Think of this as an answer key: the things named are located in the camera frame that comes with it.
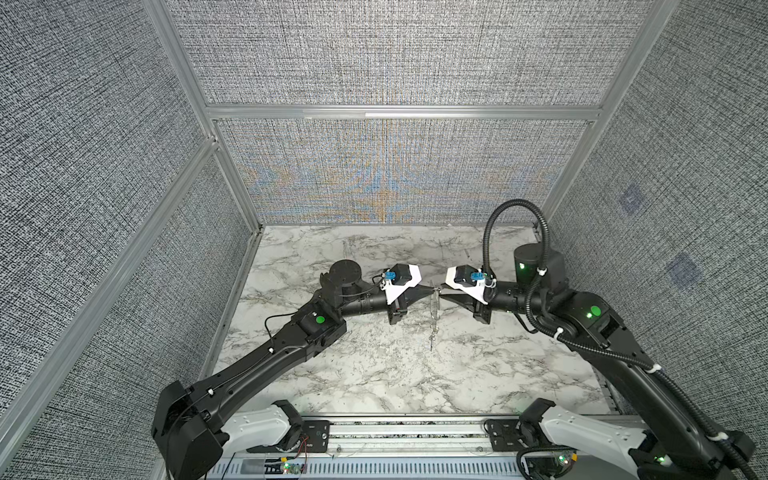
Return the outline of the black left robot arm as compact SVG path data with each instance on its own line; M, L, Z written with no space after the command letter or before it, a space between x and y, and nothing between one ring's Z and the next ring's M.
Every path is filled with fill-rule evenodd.
M234 442L231 419L240 407L335 343L347 331L347 317L384 312L396 324L410 304L433 292L416 265L397 264L366 282L357 262L335 262L320 275L310 300L287 313L287 323L265 343L218 373L189 386L174 381L160 392L151 436L166 474L203 477Z

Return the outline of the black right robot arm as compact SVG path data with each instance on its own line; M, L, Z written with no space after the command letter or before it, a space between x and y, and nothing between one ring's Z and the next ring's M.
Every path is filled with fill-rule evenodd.
M529 453L580 451L637 479L733 479L757 476L755 444L714 422L644 352L621 316L599 295L570 287L561 253L529 243L513 253L516 278L502 281L488 266L451 267L443 298L487 324L496 311L526 316L532 329L588 362L631 405L644 427L621 431L537 399L519 417Z

